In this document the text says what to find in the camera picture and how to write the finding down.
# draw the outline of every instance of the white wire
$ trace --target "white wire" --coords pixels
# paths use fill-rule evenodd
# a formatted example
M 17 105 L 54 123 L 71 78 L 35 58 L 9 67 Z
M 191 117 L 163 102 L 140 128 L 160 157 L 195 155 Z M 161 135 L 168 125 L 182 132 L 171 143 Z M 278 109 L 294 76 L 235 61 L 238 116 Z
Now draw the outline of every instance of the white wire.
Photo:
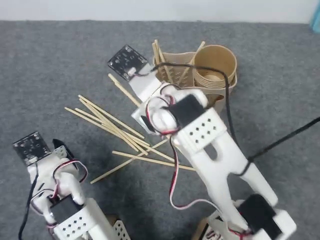
M 31 198 L 31 201 L 30 201 L 30 207 L 32 208 L 32 210 L 39 216 L 43 216 L 43 212 L 41 212 L 33 203 L 33 201 L 35 200 L 36 197 L 38 197 L 40 194 L 46 192 L 46 191 L 51 191 L 51 192 L 54 192 L 53 189 L 50 189 L 50 188 L 45 188 L 45 189 L 42 189 L 41 191 L 37 192 L 32 198 Z
M 57 171 L 57 170 L 59 170 L 60 168 L 64 168 L 65 166 L 68 166 L 68 165 L 70 165 L 70 164 L 80 164 L 80 165 L 84 168 L 84 170 L 85 170 L 85 178 L 83 178 L 82 181 L 81 181 L 81 182 L 84 182 L 84 181 L 87 179 L 87 177 L 88 177 L 88 169 L 87 169 L 87 167 L 86 167 L 81 161 L 79 161 L 79 160 L 69 160 L 69 161 L 65 161 L 65 162 L 61 163 L 58 167 L 56 167 L 56 168 L 54 169 L 54 171 Z M 57 192 L 58 192 L 59 181 L 56 179 L 56 177 L 55 177 L 54 175 L 53 175 L 52 177 L 53 177 L 54 181 L 56 182 L 55 187 L 54 187 L 53 194 L 51 195 L 51 196 L 53 197 L 53 196 L 55 196 L 55 195 L 57 194 Z

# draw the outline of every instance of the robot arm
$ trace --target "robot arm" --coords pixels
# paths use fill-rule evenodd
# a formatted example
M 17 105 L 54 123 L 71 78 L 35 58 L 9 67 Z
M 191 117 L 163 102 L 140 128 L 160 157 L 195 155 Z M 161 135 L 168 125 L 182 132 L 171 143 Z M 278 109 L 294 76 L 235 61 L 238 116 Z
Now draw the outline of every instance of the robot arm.
M 296 230 L 286 211 L 274 209 L 278 198 L 258 168 L 251 164 L 241 178 L 257 193 L 235 206 L 227 177 L 240 174 L 248 160 L 227 132 L 227 127 L 198 89 L 180 90 L 161 83 L 149 64 L 129 46 L 123 47 L 109 66 L 126 79 L 142 101 L 132 117 L 149 134 L 172 133 L 174 144 L 196 169 L 221 217 L 240 230 L 251 231 L 246 239 L 285 240 Z M 217 157 L 210 156 L 214 148 Z M 233 240 L 228 224 L 223 239 Z
M 64 146 L 52 153 L 38 132 L 13 144 L 27 165 L 33 183 L 38 174 L 30 206 L 45 218 L 47 227 L 59 240 L 120 239 L 93 198 L 85 198 L 78 180 L 79 169 L 74 163 L 86 167 L 77 160 L 69 160 Z M 130 240 L 121 221 L 122 234 Z
M 150 124 L 158 132 L 165 132 L 172 129 L 179 129 L 173 134 L 173 142 L 179 147 L 183 155 L 196 169 L 200 178 L 206 185 L 208 194 L 212 201 L 218 206 L 222 218 L 242 230 L 252 227 L 250 220 L 240 214 L 231 199 L 227 177 L 229 174 L 240 174 L 246 167 L 248 160 L 243 155 L 237 144 L 227 132 L 227 127 L 213 108 L 205 109 L 208 102 L 206 96 L 198 89 L 178 90 L 166 83 L 160 87 L 158 95 L 154 94 L 147 104 L 142 104 L 138 112 L 143 115 L 145 106 L 148 107 Z M 169 102 L 169 106 L 158 106 L 159 101 L 153 99 L 161 97 Z M 209 148 L 214 148 L 217 157 L 213 159 L 209 154 Z M 273 207 L 277 204 L 278 198 L 270 185 L 267 183 L 258 168 L 251 164 L 248 171 L 241 177 L 251 188 L 263 198 L 256 201 L 266 201 L 266 207 Z M 273 216 L 270 222 L 278 226 L 277 239 L 287 239 L 296 229 L 296 226 L 287 214 L 281 211 Z M 255 232 L 251 239 L 270 240 L 273 239 L 272 231 L 262 229 Z

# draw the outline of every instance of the cardboard holder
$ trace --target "cardboard holder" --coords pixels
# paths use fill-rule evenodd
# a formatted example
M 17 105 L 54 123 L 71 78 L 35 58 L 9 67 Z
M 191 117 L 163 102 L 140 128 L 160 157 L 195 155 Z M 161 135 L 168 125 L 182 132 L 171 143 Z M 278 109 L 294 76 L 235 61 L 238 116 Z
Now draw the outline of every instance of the cardboard holder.
M 229 93 L 237 85 L 237 59 L 231 50 L 221 45 L 208 45 L 200 49 L 197 53 L 167 53 L 163 52 L 166 62 L 175 64 L 188 64 L 194 57 L 192 64 L 196 66 L 206 66 L 222 70 L 228 76 Z M 209 107 L 214 107 L 220 113 L 226 101 L 226 84 L 222 74 L 207 70 L 189 69 L 183 79 L 179 82 L 180 76 L 186 68 L 168 66 L 169 74 L 174 84 L 182 89 L 200 89 L 206 95 Z M 164 67 L 160 68 L 156 76 L 161 81 L 170 83 Z

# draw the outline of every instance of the chopstick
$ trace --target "chopstick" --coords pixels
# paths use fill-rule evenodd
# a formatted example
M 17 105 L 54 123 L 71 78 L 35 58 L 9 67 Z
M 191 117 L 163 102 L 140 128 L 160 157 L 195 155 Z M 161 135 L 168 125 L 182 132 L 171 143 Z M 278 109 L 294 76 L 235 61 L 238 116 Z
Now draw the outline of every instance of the chopstick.
M 120 155 L 120 156 L 127 157 L 127 158 L 140 159 L 140 160 L 147 161 L 147 162 L 154 163 L 154 164 L 162 164 L 162 165 L 166 165 L 166 166 L 170 166 L 170 167 L 174 167 L 175 166 L 174 163 L 155 160 L 155 159 L 151 159 L 151 158 L 147 158 L 147 157 L 143 157 L 143 156 L 135 156 L 135 155 L 128 154 L 128 153 L 125 153 L 125 152 L 121 152 L 121 151 L 112 151 L 112 153 L 115 154 L 115 155 Z M 179 165 L 179 168 L 190 170 L 190 171 L 196 171 L 193 167 L 190 167 L 190 166 Z
M 163 140 L 163 141 L 161 141 L 161 142 L 158 142 L 156 145 L 152 146 L 152 149 L 155 149 L 155 148 L 161 146 L 162 144 L 166 143 L 167 141 L 168 141 L 168 140 L 165 139 L 165 140 Z M 141 156 L 143 156 L 143 155 L 144 155 L 144 154 L 141 152 L 141 153 L 139 153 L 137 156 L 138 156 L 138 157 L 141 157 Z M 124 163 L 116 166 L 115 168 L 107 171 L 106 173 L 102 174 L 101 176 L 98 176 L 97 178 L 95 178 L 94 180 L 92 180 L 90 183 L 91 183 L 91 184 L 94 184 L 94 183 L 100 181 L 101 179 L 109 176 L 110 174 L 118 171 L 119 169 L 123 168 L 124 166 L 128 165 L 128 164 L 131 163 L 133 160 L 135 160 L 135 159 L 136 159 L 135 157 L 133 157 L 133 158 L 125 161 Z

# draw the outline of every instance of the black cable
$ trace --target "black cable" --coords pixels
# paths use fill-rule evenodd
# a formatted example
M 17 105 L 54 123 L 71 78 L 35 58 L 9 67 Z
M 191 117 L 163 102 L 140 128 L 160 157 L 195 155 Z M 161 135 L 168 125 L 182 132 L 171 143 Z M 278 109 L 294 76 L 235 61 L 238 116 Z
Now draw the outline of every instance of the black cable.
M 296 136 L 297 134 L 302 133 L 303 131 L 307 130 L 308 128 L 312 127 L 313 125 L 315 125 L 316 123 L 320 122 L 320 116 L 317 117 L 316 119 L 312 120 L 311 122 L 307 123 L 306 125 L 290 132 L 288 135 L 280 138 L 277 141 L 274 141 L 273 143 L 271 143 L 270 145 L 262 148 L 261 150 L 259 150 L 256 154 L 249 156 L 248 159 L 248 163 L 246 164 L 245 168 L 243 169 L 243 171 L 240 174 L 236 174 L 237 176 L 241 177 L 243 176 L 247 170 L 249 169 L 250 165 L 254 162 L 254 160 L 257 157 L 260 157 L 261 155 L 267 153 L 268 151 L 270 151 L 271 149 L 273 149 L 274 147 L 278 146 L 279 144 L 283 143 L 284 141 L 293 138 L 294 136 Z
M 35 174 L 33 183 L 32 183 L 31 188 L 30 188 L 29 196 L 28 196 L 28 199 L 27 199 L 27 202 L 26 202 L 26 206 L 25 206 L 25 210 L 24 210 L 23 221 L 22 221 L 22 224 L 21 224 L 20 229 L 19 229 L 19 234 L 18 234 L 18 239 L 19 240 L 22 240 L 22 233 L 23 233 L 23 231 L 25 229 L 25 226 L 27 224 L 27 221 L 28 221 L 31 199 L 32 199 L 33 192 L 34 192 L 36 184 L 37 184 L 38 177 L 39 177 L 38 164 L 37 163 L 35 163 L 35 167 L 36 167 L 36 174 Z
M 228 122 L 229 122 L 229 127 L 230 127 L 230 133 L 231 136 L 234 140 L 234 142 L 239 146 L 237 138 L 236 138 L 236 133 L 235 133 L 235 129 L 234 129 L 234 125 L 233 125 L 233 121 L 232 121 L 232 117 L 231 117 L 231 111 L 230 111 L 230 101 L 229 101 L 229 81 L 228 81 L 228 76 L 226 75 L 225 72 L 213 68 L 213 67 L 208 67 L 208 66 L 196 66 L 196 65 L 191 65 L 191 64 L 179 64 L 179 63 L 171 63 L 171 62 L 161 62 L 158 65 L 155 65 L 150 72 L 154 72 L 155 70 L 163 67 L 163 66 L 169 66 L 169 67 L 185 67 L 185 68 L 191 68 L 191 69 L 201 69 L 201 70 L 209 70 L 209 71 L 213 71 L 213 72 L 217 72 L 223 75 L 224 78 L 224 82 L 225 82 L 225 107 L 226 107 L 226 114 L 227 114 L 227 118 L 228 118 Z M 147 74 L 137 74 L 137 76 L 146 76 Z

